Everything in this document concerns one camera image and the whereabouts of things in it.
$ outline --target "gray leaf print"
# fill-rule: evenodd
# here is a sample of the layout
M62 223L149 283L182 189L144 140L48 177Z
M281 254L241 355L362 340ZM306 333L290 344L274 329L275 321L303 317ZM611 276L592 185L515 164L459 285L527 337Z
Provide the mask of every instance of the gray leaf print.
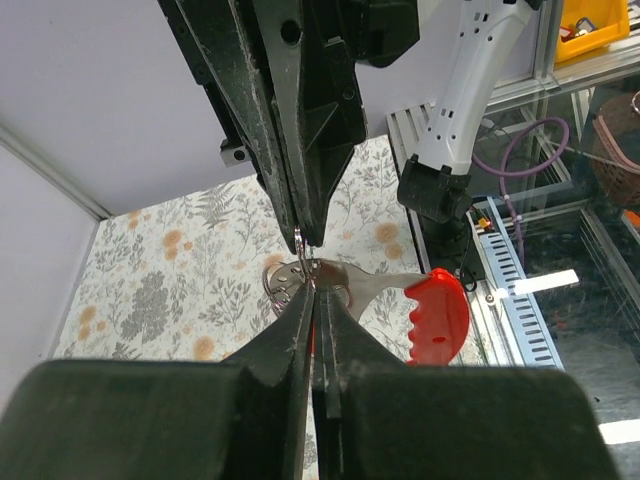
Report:
M181 197L179 201L180 201L180 208L182 209L182 215L184 215L186 218L193 218L194 213L193 213L193 207L191 206L191 203L192 203L191 196L185 195L184 197Z
M211 233L203 233L193 242L193 275L188 286L192 293L202 298L207 287L213 283L218 258L216 253L220 249L220 243L214 242L211 237Z
M310 433L307 433L305 435L305 441L304 441L304 460L303 460L303 469L307 469L309 468L313 462L316 461L316 458L318 457L318 452L316 449L316 442L313 439L313 435L311 435Z
M182 335L180 335L180 332L176 332L171 336L171 343L173 344L173 347L171 348L171 350L167 351L167 357L169 357L170 359L175 356L176 352L180 348L181 337Z
M236 201L238 204L239 218L238 218L238 226L240 228L236 229L236 233L240 235L242 238L242 248L240 249L238 256L242 255L244 249L247 248L247 243L249 243L249 239L253 238L254 232L258 227L258 212L253 208L253 205L250 205L249 198L241 193L236 196Z
M167 226L175 223L180 218L180 199L169 200L161 204L158 209L158 216L156 222L162 224L162 228L166 229Z
M378 268L376 268L376 275L384 273L389 273L389 264L386 260L380 262L380 265L378 266Z
M173 323L180 320L180 317L184 313L182 303L187 298L187 279L184 274L179 273L176 276L176 281L171 287L171 318Z
M373 311L376 314L376 320L386 327L392 327L391 318L394 318L394 312L398 308L397 295L398 291L395 288L387 288L374 300Z
M338 252L336 256L338 257L338 260L340 260L341 262L353 263L353 264L357 262L355 255L351 255L349 253Z
M71 358L73 357L73 349L76 346L76 342L71 343L71 345L69 345L67 348L64 349L64 353L62 354L62 356L64 358Z
M123 286L124 278L121 278L115 285L108 285L105 288L107 298L112 300L108 304L106 316L109 322L111 322L111 325L113 325L114 330L117 329L120 317L122 317L122 304L124 297Z
M269 201L269 197L262 195L258 201L258 209L264 214L266 218L276 218L276 214L273 210L273 205Z
M343 179L342 182L338 185L336 189L336 193L339 195L334 195L334 201L337 205L342 207L345 211L346 215L344 215L344 221L342 225L346 225L349 221L349 215L351 215L351 207L355 203L356 192L354 192L354 184L356 180L354 178L347 180Z
M142 246L143 242L144 237L140 234L136 235L136 239L131 247L131 255L129 256L129 266L133 271L138 270L142 263L142 254L144 253L144 247Z
M251 285L246 282L236 282L231 278L218 278L217 300L207 308L206 312L198 315L201 320L212 322L215 326L231 325L238 330L238 320L244 314L246 300Z
M256 306L258 307L259 313L254 315L250 322L254 336L267 328L271 323L269 315L269 312L271 312L271 301L269 298L266 295L262 295L256 302Z
M142 286L133 294L133 312L122 322L122 338L133 340L142 332L142 342L158 338L167 324L168 291L162 288L162 272L148 273Z
M233 196L230 197L232 190L232 185L220 185L200 195L196 207L198 209L197 215L204 218L204 223L210 230L226 220L229 205L233 200Z
M119 262L127 259L131 253L127 235L124 232L116 235L115 228L116 222L109 220L102 232L102 241L105 247L95 256L96 269L103 273L113 270Z
M404 359L409 354L409 349L406 345L402 345L397 338L392 338L384 330L376 327L370 328L373 336L378 340L382 345L385 346L387 350L393 353L396 357L400 359Z
M126 343L116 342L116 348L113 350L111 358L114 360L137 360L140 358L140 354Z

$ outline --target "white wall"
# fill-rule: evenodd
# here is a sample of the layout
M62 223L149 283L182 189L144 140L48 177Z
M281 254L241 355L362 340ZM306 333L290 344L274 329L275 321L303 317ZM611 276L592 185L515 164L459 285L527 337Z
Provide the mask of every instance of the white wall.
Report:
M444 1L389 69L358 67L371 135L435 98L459 9ZM505 78L531 71L533 23ZM112 213L251 172L220 160L222 131L156 0L3 0L0 68L0 123Z
M0 147L0 409L57 341L96 225Z

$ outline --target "metal tool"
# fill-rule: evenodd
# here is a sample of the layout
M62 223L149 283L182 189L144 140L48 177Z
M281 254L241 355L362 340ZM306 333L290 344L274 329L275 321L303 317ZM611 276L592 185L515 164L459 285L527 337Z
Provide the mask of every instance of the metal tool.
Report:
M386 288L407 288L428 279L422 273L371 274L345 262L316 259L311 262L316 286L333 286L347 306L354 320L360 320L371 301ZM298 262L283 264L268 279L263 272L263 286L274 304L276 314L289 303L304 284L304 275Z
M310 264L316 287L333 287L355 321L386 288L402 288L418 306L410 313L413 328L411 364L447 365L460 351L469 332L469 309L460 282L442 269L421 273L370 274L345 262L315 259ZM263 285L279 314L305 283L299 263L282 265Z

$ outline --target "yellow bin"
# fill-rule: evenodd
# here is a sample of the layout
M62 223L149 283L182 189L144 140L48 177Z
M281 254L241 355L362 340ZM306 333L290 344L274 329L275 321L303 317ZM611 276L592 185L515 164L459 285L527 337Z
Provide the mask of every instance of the yellow bin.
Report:
M561 26L575 27L583 17L591 20L597 30L566 42L558 38L556 63L629 36L627 0L564 0Z

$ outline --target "wicker basket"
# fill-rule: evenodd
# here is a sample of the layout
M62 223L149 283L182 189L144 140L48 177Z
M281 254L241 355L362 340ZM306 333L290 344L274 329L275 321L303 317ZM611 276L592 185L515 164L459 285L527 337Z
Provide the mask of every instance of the wicker basket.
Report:
M619 207L640 209L640 158L627 158L616 137L640 129L640 116L632 109L633 94L605 103L593 124L597 133L591 164L605 195Z

